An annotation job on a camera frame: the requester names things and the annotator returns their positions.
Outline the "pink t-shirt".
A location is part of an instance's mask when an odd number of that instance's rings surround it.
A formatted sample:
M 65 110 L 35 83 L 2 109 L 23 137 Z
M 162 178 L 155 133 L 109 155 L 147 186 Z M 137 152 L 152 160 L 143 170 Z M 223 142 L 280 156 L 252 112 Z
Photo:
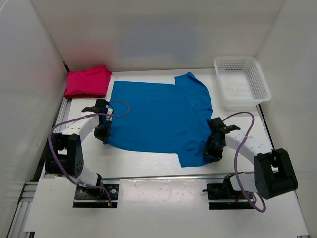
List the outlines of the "pink t-shirt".
M 82 71 L 72 71 L 67 76 L 66 99 L 102 98 L 107 94 L 112 71 L 104 65 Z

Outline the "blue t-shirt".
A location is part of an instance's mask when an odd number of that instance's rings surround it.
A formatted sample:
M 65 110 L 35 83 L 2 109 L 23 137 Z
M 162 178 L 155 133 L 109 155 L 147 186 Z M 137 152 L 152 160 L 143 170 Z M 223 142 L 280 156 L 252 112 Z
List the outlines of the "blue t-shirt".
M 116 117 L 108 144 L 129 151 L 174 153 L 182 167 L 210 162 L 204 154 L 213 108 L 206 86 L 193 73 L 174 84 L 116 81 Z

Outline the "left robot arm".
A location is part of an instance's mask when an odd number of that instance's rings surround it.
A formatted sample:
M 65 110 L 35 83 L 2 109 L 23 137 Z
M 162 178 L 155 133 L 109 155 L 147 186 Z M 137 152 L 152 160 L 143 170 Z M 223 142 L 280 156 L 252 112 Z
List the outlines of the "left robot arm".
M 82 110 L 81 120 L 71 122 L 59 133 L 52 133 L 47 142 L 45 171 L 56 176 L 70 177 L 75 184 L 87 186 L 92 198 L 103 195 L 104 186 L 99 174 L 84 166 L 82 142 L 93 131 L 103 143 L 110 138 L 113 108 L 105 99 L 97 99 L 92 107 Z

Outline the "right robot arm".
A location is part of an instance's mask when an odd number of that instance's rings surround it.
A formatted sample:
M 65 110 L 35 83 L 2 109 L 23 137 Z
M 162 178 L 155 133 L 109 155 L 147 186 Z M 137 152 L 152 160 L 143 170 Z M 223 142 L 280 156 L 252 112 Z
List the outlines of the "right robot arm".
M 222 193 L 228 198 L 241 191 L 248 195 L 258 193 L 268 200 L 298 189 L 298 181 L 288 152 L 271 149 L 248 137 L 238 126 L 224 124 L 221 118 L 207 121 L 211 134 L 204 150 L 204 160 L 209 163 L 222 159 L 225 147 L 234 149 L 254 166 L 253 172 L 234 172 L 226 175 Z

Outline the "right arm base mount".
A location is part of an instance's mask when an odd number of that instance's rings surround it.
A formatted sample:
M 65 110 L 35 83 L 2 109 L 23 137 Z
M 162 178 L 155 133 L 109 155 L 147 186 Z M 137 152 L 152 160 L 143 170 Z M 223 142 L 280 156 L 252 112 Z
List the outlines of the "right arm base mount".
M 222 183 L 208 183 L 202 190 L 207 194 L 209 210 L 252 210 L 241 191 L 229 194 Z

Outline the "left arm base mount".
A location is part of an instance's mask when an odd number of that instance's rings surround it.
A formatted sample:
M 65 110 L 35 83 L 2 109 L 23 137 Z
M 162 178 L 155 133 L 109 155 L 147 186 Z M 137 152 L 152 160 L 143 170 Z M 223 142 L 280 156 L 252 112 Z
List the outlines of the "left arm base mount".
M 74 194 L 73 208 L 117 208 L 120 180 L 104 180 L 103 186 L 110 195 L 111 203 L 104 190 L 78 185 Z

